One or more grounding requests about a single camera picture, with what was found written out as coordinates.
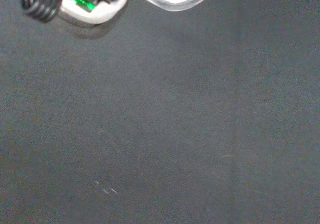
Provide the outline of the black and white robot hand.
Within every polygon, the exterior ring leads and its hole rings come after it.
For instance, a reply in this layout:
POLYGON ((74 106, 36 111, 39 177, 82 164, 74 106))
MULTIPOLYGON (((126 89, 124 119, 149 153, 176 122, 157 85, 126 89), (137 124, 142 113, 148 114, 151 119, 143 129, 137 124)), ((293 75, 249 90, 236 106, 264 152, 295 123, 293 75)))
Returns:
POLYGON ((66 15, 85 24, 98 25, 112 19, 128 0, 20 0, 25 15, 43 23, 66 15))

